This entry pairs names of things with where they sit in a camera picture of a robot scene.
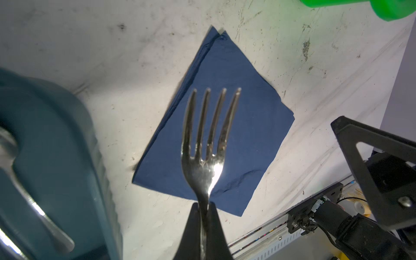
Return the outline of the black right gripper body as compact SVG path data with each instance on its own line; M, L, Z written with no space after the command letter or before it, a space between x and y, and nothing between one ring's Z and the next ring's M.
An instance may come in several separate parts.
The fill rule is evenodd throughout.
M344 116L331 128L379 225L386 230L414 226L415 142Z

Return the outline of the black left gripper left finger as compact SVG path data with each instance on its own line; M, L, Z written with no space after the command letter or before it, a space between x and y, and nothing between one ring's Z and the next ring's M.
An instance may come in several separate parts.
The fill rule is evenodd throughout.
M200 260L200 232L201 217L199 213L199 205L198 203L193 203L182 239L173 258L174 260Z

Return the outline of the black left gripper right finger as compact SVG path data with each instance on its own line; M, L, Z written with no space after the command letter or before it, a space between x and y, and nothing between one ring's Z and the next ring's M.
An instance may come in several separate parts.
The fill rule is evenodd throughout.
M221 221L214 202L207 213L206 258L207 260L234 260L226 242Z

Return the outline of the silver metal fork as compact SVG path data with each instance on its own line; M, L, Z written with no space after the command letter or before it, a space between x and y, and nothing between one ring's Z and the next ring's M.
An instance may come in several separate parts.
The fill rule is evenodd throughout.
M219 133L217 152L214 152L213 149L217 125L226 95L226 89L223 89L219 95L219 100L212 118L212 123L208 134L208 142L206 144L203 143L203 134L206 116L208 114L208 103L211 89L206 89L204 93L196 134L194 156L191 155L191 141L193 119L196 108L197 91L195 89L191 92L187 102L183 124L181 165L185 180L197 197L201 222L204 225L207 225L208 223L207 213L212 190L218 183L219 178L223 172L228 137L231 131L232 122L236 114L241 91L242 89L238 88L232 98L230 107L223 122L223 126Z

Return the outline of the teal plastic utensil tray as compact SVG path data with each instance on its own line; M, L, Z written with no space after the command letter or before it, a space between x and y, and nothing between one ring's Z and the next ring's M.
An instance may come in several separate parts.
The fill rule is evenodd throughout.
M55 251L41 221L1 169L1 257L30 260L120 260L122 234L92 118L59 85L1 69L1 128L19 154L19 181L75 242Z

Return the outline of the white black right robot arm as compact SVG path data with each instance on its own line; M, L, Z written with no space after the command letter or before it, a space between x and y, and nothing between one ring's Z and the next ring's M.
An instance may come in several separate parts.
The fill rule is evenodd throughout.
M331 124L373 218L320 201L313 221L351 260L416 257L416 144L341 116Z

